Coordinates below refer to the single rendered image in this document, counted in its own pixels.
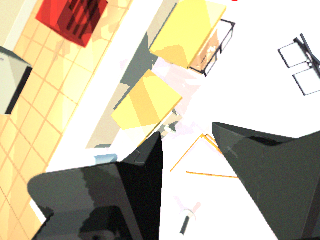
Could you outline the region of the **black-rimmed glasses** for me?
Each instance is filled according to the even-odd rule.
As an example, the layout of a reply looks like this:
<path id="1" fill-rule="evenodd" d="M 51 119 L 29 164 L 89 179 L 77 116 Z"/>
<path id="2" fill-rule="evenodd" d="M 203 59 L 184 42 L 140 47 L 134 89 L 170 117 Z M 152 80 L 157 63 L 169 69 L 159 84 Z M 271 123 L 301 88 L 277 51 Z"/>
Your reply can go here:
<path id="1" fill-rule="evenodd" d="M 301 92 L 306 96 L 320 91 L 320 61 L 313 55 L 303 33 L 299 33 L 299 36 L 303 43 L 295 37 L 293 43 L 277 49 L 277 52 L 287 68 L 307 64 L 309 69 L 292 74 Z"/>

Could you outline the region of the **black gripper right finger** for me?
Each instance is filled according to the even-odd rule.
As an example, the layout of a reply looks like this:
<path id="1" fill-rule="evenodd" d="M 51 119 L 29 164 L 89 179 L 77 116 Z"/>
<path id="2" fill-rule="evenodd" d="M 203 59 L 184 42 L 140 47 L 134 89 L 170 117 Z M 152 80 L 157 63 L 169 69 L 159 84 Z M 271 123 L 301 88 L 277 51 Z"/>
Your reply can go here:
<path id="1" fill-rule="evenodd" d="M 295 138 L 218 121 L 211 127 L 277 240 L 311 238 L 320 214 L 320 130 Z"/>

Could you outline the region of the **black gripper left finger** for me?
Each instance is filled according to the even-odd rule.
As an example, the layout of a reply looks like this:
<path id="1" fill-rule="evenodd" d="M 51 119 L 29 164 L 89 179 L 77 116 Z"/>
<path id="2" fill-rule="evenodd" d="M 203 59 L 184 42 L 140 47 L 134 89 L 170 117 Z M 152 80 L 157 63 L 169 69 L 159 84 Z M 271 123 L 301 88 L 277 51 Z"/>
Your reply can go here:
<path id="1" fill-rule="evenodd" d="M 45 219 L 55 212 L 117 206 L 133 240 L 159 240 L 162 176 L 156 131 L 121 161 L 41 173 L 26 189 Z"/>

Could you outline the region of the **black-framed glasses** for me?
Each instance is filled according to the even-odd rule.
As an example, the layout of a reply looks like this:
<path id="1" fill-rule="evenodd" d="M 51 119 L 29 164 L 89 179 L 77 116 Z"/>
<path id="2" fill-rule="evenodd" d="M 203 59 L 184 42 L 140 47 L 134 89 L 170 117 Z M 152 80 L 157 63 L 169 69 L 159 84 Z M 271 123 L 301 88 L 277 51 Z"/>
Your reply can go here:
<path id="1" fill-rule="evenodd" d="M 208 73 L 210 72 L 210 70 L 212 69 L 212 67 L 214 66 L 214 64 L 217 61 L 217 52 L 220 49 L 220 54 L 222 54 L 222 52 L 224 51 L 224 49 L 226 48 L 226 46 L 228 45 L 229 41 L 231 40 L 231 38 L 233 37 L 233 32 L 234 32 L 234 28 L 236 26 L 236 22 L 232 22 L 232 21 L 228 21 L 225 19 L 221 19 L 221 22 L 225 22 L 228 24 L 231 24 L 231 29 L 229 29 L 229 31 L 227 32 L 227 34 L 225 35 L 225 37 L 223 38 L 222 42 L 220 43 L 220 45 L 218 46 L 218 48 L 216 49 L 216 51 L 214 52 L 214 54 L 212 55 L 212 57 L 210 58 L 210 60 L 208 61 L 208 63 L 206 64 L 205 68 L 202 70 L 197 70 L 193 67 L 189 67 L 190 69 L 193 69 L 201 74 L 204 74 L 204 77 L 206 78 L 206 76 L 208 75 Z"/>

